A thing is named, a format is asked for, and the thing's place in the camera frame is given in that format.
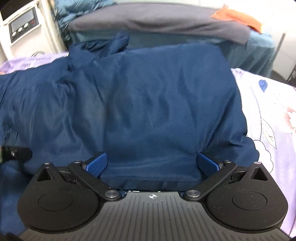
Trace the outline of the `teal bed cover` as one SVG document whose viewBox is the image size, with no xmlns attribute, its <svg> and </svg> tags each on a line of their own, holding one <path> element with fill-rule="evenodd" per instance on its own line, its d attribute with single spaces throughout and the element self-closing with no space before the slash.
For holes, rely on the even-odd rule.
<svg viewBox="0 0 296 241">
<path fill-rule="evenodd" d="M 92 40 L 111 39 L 117 32 L 130 36 L 129 48 L 151 48 L 164 45 L 207 43 L 220 48 L 232 68 L 241 68 L 254 74 L 269 76 L 273 67 L 275 45 L 271 37 L 250 28 L 248 41 L 241 45 L 230 40 L 183 34 L 148 33 L 132 30 L 69 30 L 72 20 L 101 8 L 119 4 L 178 4 L 165 1 L 54 1 L 55 17 L 66 45 Z"/>
</svg>

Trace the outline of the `lavender floral bed sheet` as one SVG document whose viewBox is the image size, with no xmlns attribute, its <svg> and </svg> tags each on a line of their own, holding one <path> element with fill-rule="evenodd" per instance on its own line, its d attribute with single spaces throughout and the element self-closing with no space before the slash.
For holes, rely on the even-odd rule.
<svg viewBox="0 0 296 241">
<path fill-rule="evenodd" d="M 66 166 L 47 161 L 18 199 L 23 231 L 1 233 L 1 239 L 289 240 L 280 230 L 288 210 L 287 192 L 274 180 L 272 158 L 279 147 L 287 154 L 295 141 L 295 125 L 287 123 L 295 115 L 275 104 L 277 82 L 230 70 L 240 92 L 247 136 L 259 154 L 257 161 L 237 165 L 231 177 L 202 200 L 185 200 L 183 194 L 190 189 L 119 188 L 114 189 L 121 199 L 101 200 L 69 172 L 74 161 Z"/>
</svg>

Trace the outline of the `navy blue padded jacket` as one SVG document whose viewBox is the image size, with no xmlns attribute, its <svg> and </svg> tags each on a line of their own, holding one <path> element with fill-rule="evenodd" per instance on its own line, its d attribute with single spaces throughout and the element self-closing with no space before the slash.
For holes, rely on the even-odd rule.
<svg viewBox="0 0 296 241">
<path fill-rule="evenodd" d="M 241 96 L 217 46 L 128 49 L 130 38 L 72 45 L 67 57 L 1 76 L 1 144 L 33 156 L 1 165 L 1 233 L 20 233 L 16 205 L 44 162 L 66 166 L 98 152 L 113 188 L 185 191 L 203 179 L 197 154 L 249 166 Z"/>
</svg>

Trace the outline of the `grey blanket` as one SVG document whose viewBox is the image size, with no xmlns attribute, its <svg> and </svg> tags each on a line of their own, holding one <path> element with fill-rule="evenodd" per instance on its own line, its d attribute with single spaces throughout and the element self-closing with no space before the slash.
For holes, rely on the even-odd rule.
<svg viewBox="0 0 296 241">
<path fill-rule="evenodd" d="M 132 30 L 148 33 L 206 36 L 245 44 L 250 27 L 211 17 L 215 9 L 178 4 L 119 4 L 72 20 L 69 30 Z"/>
</svg>

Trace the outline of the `white appliance with control panel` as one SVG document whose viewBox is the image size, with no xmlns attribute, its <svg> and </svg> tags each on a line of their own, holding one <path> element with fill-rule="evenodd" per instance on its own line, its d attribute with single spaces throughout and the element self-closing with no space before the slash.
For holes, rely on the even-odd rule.
<svg viewBox="0 0 296 241">
<path fill-rule="evenodd" d="M 54 1 L 1 1 L 1 51 L 6 60 L 65 52 Z"/>
</svg>

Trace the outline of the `orange cloth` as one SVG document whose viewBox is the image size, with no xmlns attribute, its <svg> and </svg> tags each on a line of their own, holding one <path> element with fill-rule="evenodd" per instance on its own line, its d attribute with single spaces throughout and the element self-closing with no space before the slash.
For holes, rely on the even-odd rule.
<svg viewBox="0 0 296 241">
<path fill-rule="evenodd" d="M 221 21 L 235 21 L 262 34 L 262 23 L 260 21 L 250 15 L 230 9 L 227 6 L 223 6 L 221 9 L 215 11 L 211 15 L 211 18 Z"/>
</svg>

